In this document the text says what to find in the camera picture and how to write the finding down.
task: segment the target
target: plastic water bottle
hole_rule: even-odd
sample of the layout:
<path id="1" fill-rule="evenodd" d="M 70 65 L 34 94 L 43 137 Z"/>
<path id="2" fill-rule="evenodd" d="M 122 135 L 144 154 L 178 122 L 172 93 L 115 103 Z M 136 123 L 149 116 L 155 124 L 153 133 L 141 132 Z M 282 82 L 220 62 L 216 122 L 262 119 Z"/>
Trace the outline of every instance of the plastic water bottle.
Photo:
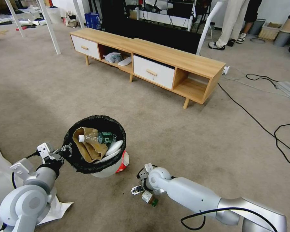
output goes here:
<path id="1" fill-rule="evenodd" d="M 116 135 L 112 132 L 92 132 L 87 135 L 79 135 L 78 141 L 111 144 L 116 141 Z"/>

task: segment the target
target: beige pants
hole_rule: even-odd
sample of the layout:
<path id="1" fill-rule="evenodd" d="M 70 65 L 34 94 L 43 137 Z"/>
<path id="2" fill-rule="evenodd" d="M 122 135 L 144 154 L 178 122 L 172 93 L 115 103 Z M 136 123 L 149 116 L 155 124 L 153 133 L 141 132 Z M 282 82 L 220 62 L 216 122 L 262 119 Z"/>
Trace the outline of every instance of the beige pants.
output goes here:
<path id="1" fill-rule="evenodd" d="M 244 17 L 249 0 L 229 0 L 225 17 L 223 20 L 221 36 L 216 42 L 218 47 L 224 46 L 229 39 L 238 39 L 241 32 Z"/>

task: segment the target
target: floor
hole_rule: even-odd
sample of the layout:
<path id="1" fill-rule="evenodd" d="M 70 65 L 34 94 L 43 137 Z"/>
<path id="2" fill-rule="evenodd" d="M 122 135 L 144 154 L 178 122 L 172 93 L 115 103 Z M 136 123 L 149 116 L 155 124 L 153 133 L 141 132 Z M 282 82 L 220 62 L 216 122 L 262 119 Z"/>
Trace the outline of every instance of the floor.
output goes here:
<path id="1" fill-rule="evenodd" d="M 130 165 L 105 179 L 76 173 L 66 162 L 56 181 L 58 197 L 74 204 L 63 218 L 36 231 L 187 231 L 180 219 L 191 212 L 158 196 L 153 208 L 131 187 L 146 163 L 165 167 L 204 185 L 224 198 L 246 197 L 287 216 L 290 231 L 290 165 L 275 147 L 275 140 L 219 88 L 204 105 L 190 102 L 165 89 L 85 57 L 73 50 L 69 32 L 75 29 L 55 24 L 61 48 L 56 55 L 46 26 L 27 29 L 22 38 L 15 26 L 0 26 L 0 149 L 11 163 L 31 154 L 37 145 L 50 141 L 60 147 L 66 131 L 90 115 L 109 115 L 127 133 Z M 219 37 L 215 31 L 214 39 Z M 290 81 L 290 53 L 271 42 L 210 50 L 202 56 L 231 66 L 226 78 L 243 73 L 267 75 Z M 243 83 L 280 93 L 267 81 Z M 270 132 L 290 123 L 290 99 L 266 93 L 232 80 L 221 86 Z M 290 127 L 278 136 L 290 146 Z M 290 159 L 290 151 L 284 149 Z M 38 166 L 41 161 L 33 157 Z M 202 218 L 189 222 L 199 226 Z M 203 231 L 241 231 L 206 220 Z"/>

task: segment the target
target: power strip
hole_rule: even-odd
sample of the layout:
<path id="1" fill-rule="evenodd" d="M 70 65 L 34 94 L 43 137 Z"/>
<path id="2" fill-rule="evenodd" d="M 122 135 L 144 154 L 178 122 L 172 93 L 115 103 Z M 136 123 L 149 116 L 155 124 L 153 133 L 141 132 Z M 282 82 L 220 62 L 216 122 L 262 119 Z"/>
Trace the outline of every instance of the power strip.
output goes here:
<path id="1" fill-rule="evenodd" d="M 290 82 L 278 82 L 276 88 L 290 97 Z"/>

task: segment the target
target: sneaker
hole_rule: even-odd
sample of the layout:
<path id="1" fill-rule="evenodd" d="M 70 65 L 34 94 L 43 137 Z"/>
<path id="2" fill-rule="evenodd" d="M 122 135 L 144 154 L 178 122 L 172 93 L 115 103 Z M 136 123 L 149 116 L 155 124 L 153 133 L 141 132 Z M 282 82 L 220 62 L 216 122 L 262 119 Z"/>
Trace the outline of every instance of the sneaker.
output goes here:
<path id="1" fill-rule="evenodd" d="M 245 41 L 245 39 L 246 39 L 246 33 L 242 33 L 240 36 L 239 36 L 239 38 L 237 39 L 237 41 L 236 41 L 236 43 L 237 44 L 242 44 L 244 41 Z"/>
<path id="2" fill-rule="evenodd" d="M 209 42 L 208 47 L 211 49 L 216 49 L 216 50 L 221 50 L 221 51 L 223 51 L 226 48 L 226 46 L 218 47 L 216 45 L 216 42 Z"/>
<path id="3" fill-rule="evenodd" d="M 234 43 L 235 43 L 235 40 L 234 40 L 234 39 L 230 39 L 230 40 L 228 41 L 227 45 L 228 45 L 229 47 L 233 47 Z"/>

